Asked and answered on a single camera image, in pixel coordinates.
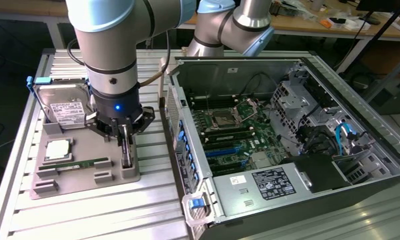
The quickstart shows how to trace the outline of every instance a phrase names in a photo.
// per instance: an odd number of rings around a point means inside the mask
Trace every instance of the floor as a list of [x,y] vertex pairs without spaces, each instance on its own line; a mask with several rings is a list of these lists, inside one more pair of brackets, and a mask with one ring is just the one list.
[[[60,27],[68,43],[75,38],[75,31],[70,24],[62,24]],[[189,46],[193,37],[194,30],[173,30],[171,47],[179,49]],[[334,66],[343,59],[351,40],[334,42],[321,37],[281,35],[274,36],[266,50],[311,50]],[[155,37],[152,47],[165,49],[166,46],[166,36],[162,34]],[[0,125],[0,145],[16,137],[30,95],[26,79],[36,74],[44,48],[54,48],[54,44],[43,23],[0,20],[0,124],[4,125],[3,132]],[[140,43],[138,48],[146,48],[146,43]],[[0,182],[11,150],[12,143],[0,147]]]

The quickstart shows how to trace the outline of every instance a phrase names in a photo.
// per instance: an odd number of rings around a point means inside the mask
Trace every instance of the green circuit board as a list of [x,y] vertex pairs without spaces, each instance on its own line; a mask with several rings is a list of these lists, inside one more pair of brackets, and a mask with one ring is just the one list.
[[214,176],[275,166],[289,157],[269,116],[253,101],[237,108],[194,110],[193,116]]

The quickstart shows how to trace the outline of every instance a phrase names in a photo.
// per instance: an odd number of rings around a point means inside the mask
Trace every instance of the power supply label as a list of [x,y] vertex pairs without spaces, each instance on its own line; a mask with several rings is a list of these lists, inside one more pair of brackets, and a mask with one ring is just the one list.
[[269,200],[297,194],[282,167],[253,173],[262,198]]
[[86,111],[82,102],[52,103],[51,108],[62,126],[84,124]]

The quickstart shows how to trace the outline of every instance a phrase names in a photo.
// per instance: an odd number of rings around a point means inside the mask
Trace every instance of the blue cable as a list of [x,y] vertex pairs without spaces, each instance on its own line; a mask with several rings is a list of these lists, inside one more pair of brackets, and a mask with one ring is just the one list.
[[343,144],[342,144],[342,139],[341,139],[341,134],[342,134],[342,127],[345,127],[347,134],[353,133],[357,134],[357,131],[354,130],[353,126],[347,122],[342,122],[338,127],[337,127],[337,142],[339,146],[339,154],[343,155]]

